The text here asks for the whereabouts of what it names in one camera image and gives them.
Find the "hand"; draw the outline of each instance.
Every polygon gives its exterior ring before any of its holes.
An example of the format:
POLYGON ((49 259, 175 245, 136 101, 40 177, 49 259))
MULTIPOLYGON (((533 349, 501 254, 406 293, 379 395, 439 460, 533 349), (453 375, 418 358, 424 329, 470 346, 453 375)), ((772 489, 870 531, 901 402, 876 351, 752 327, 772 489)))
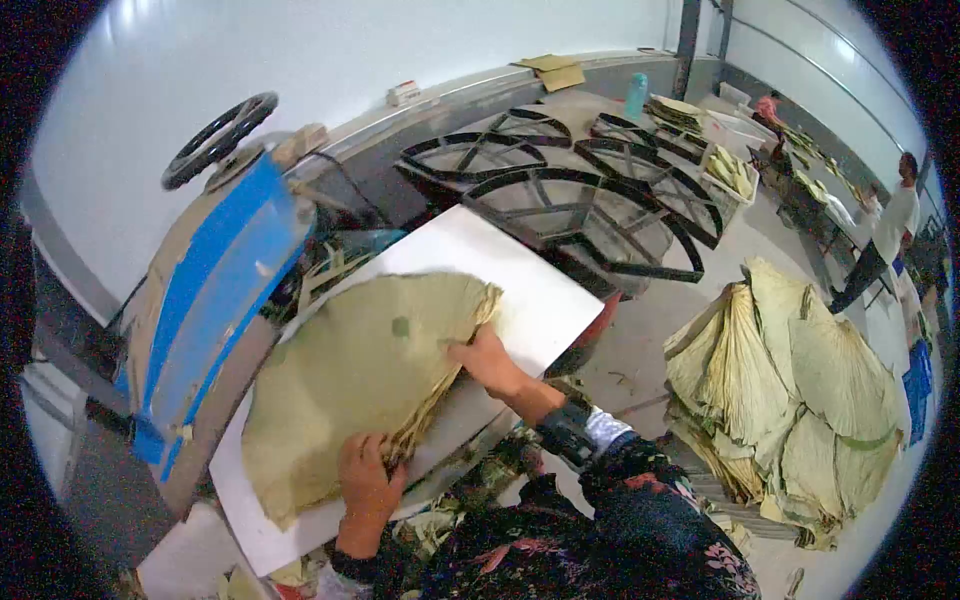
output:
POLYGON ((401 464, 392 479, 383 467, 383 433, 357 433, 340 449, 338 470, 347 514, 340 521, 337 548, 355 559, 376 555, 380 536, 403 495, 407 467, 401 464))
POLYGON ((480 325, 469 346, 451 344, 447 355, 530 426, 566 403, 562 392, 523 372, 511 360, 490 324, 480 325))
POLYGON ((532 378, 510 358, 489 323, 480 325, 472 344, 451 344, 446 354, 463 365, 491 396, 504 401, 516 396, 532 378))

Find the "water bottle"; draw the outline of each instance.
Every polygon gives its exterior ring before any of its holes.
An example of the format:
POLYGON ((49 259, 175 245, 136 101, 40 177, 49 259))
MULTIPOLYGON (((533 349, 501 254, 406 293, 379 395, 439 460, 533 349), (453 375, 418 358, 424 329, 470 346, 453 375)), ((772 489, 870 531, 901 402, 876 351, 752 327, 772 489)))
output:
POLYGON ((634 73, 630 78, 630 89, 627 90, 627 104, 623 107, 624 116, 628 119, 639 119, 646 102, 647 76, 643 73, 634 73))

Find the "person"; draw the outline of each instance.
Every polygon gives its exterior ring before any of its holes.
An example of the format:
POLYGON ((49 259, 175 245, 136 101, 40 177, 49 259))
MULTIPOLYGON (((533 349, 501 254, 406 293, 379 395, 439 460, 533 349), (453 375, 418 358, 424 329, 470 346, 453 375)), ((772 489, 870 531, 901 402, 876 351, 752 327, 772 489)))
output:
POLYGON ((784 177, 793 177, 793 158, 790 157, 789 152, 785 152, 783 149, 783 144, 786 142, 786 136, 783 135, 783 132, 777 132, 777 140, 777 145, 770 153, 770 166, 784 177))
MULTIPOLYGON (((559 418, 570 424, 576 419, 568 415, 587 407, 585 437, 571 439, 579 440, 572 447, 592 449, 580 484, 595 513, 591 520, 577 511, 558 492, 555 475, 535 475, 519 505, 467 515, 427 566, 419 598, 760 597, 741 553, 698 506, 684 471, 653 442, 589 407, 572 388, 565 393, 521 371, 490 325, 448 353, 525 423, 539 425, 547 450, 559 429, 543 428, 559 418)), ((377 577, 396 571, 378 551, 406 471, 388 477, 379 451, 385 439, 358 434, 341 450, 347 510, 318 597, 370 598, 377 577)), ((588 455, 563 456, 576 462, 588 455)))
POLYGON ((874 227, 873 238, 856 260, 842 292, 830 286, 830 312, 842 312, 860 297, 870 284, 894 264, 901 249, 909 247, 917 232, 920 200, 915 188, 917 159, 908 152, 900 157, 900 182, 874 227))
POLYGON ((880 220, 880 215, 883 214, 883 205, 877 198, 879 189, 878 183, 871 182, 864 199, 862 201, 858 199, 860 209, 856 211, 856 217, 854 217, 858 239, 870 240, 874 236, 876 224, 880 220))
POLYGON ((777 116, 777 107, 781 102, 783 97, 776 90, 771 91, 769 96, 763 96, 756 101, 754 120, 771 132, 783 131, 785 124, 777 116))

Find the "white board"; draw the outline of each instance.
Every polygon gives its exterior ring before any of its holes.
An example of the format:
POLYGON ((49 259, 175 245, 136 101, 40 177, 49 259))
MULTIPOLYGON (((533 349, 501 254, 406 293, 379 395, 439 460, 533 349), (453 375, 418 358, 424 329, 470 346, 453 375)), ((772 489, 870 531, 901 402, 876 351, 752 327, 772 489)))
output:
MULTIPOLYGON (((409 234, 314 302, 288 325, 284 339, 327 298, 385 274, 457 271, 503 289, 498 333, 516 363, 540 375, 600 314, 603 303, 487 221, 454 206, 409 234)), ((248 393, 210 461, 210 474, 234 536, 258 577, 292 562, 337 533, 344 514, 337 499, 300 515, 281 532, 263 513, 243 468, 240 434, 248 393)), ((504 405, 473 381, 454 388, 410 466, 414 481, 495 418, 504 405)), ((406 508, 407 514, 417 507, 406 508)))

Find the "woman in pink shirt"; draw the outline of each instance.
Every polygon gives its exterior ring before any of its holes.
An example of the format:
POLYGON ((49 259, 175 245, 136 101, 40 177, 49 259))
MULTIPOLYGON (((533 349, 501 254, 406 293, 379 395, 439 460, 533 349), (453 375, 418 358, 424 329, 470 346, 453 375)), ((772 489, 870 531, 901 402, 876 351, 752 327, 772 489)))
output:
POLYGON ((764 96, 756 101, 754 109, 754 120, 760 125, 773 132, 782 130, 783 121, 777 116, 777 106, 783 101, 780 93, 776 90, 770 92, 769 96, 764 96))

